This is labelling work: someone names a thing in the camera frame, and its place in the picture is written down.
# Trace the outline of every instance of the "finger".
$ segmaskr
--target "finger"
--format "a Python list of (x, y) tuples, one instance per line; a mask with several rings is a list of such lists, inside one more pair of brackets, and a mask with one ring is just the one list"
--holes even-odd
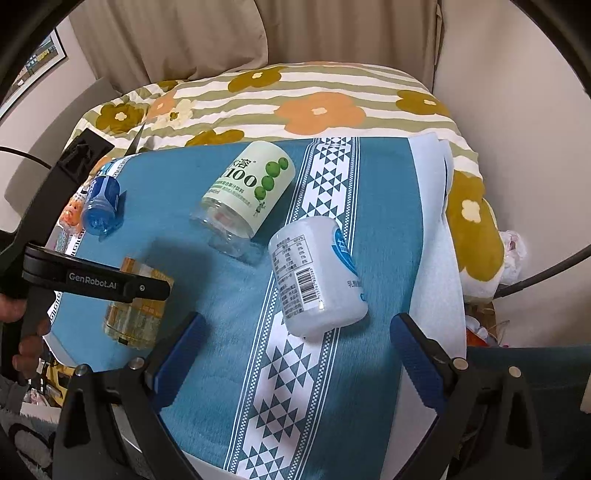
[(25, 315), (26, 300), (9, 299), (0, 293), (0, 322), (16, 322)]
[(33, 378), (37, 373), (39, 359), (31, 356), (15, 355), (12, 357), (12, 366), (21, 372), (25, 378)]
[(37, 335), (29, 335), (18, 344), (18, 352), (23, 356), (39, 358), (43, 353), (43, 339)]
[(45, 318), (39, 322), (39, 325), (37, 325), (37, 335), (42, 337), (43, 335), (47, 335), (49, 332), (51, 332), (51, 320), (46, 315)]

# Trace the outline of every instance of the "plastic bag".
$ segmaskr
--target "plastic bag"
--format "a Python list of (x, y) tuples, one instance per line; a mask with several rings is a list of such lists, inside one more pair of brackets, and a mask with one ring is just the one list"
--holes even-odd
[(521, 235), (517, 232), (499, 232), (505, 247), (505, 265), (501, 275), (502, 285), (513, 285), (519, 280), (521, 268), (527, 257), (527, 249)]

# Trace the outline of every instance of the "black cable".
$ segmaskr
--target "black cable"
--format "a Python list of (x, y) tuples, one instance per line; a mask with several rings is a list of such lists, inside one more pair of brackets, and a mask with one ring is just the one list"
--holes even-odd
[(591, 257), (591, 245), (587, 245), (581, 251), (571, 255), (566, 260), (562, 260), (562, 262), (557, 263), (553, 267), (550, 267), (543, 272), (534, 275), (533, 277), (526, 278), (525, 280), (519, 281), (513, 285), (509, 285), (508, 287), (497, 290), (494, 298), (500, 299), (506, 297), (507, 295), (521, 291), (524, 288), (531, 287), (532, 285), (540, 283), (541, 281), (548, 280), (550, 277), (554, 277), (555, 275), (562, 273), (564, 270), (574, 267), (589, 257)]
[(51, 165), (49, 165), (49, 163), (45, 163), (43, 160), (41, 160), (40, 158), (37, 158), (34, 155), (31, 155), (30, 153), (21, 152), (20, 150), (16, 150), (14, 148), (9, 148), (9, 147), (3, 147), (1, 145), (0, 145), (0, 152), (12, 153), (13, 155), (19, 155), (21, 157), (28, 158), (29, 160), (33, 160), (33, 162), (35, 162), (35, 163), (39, 163), (39, 165), (41, 165), (42, 167), (45, 167), (47, 170), (51, 170)]

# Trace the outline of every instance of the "blue plastic bottle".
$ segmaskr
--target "blue plastic bottle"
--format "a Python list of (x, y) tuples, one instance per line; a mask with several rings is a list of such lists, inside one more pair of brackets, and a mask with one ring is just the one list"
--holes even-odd
[(82, 226), (91, 235), (104, 235), (117, 224), (119, 182), (113, 177), (100, 176), (90, 184), (82, 210)]

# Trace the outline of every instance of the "white milk bottle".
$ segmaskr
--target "white milk bottle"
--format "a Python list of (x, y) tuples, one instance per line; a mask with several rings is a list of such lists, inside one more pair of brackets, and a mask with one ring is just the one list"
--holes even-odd
[(315, 337), (361, 320), (368, 312), (363, 287), (336, 220), (302, 218), (269, 242), (287, 330)]

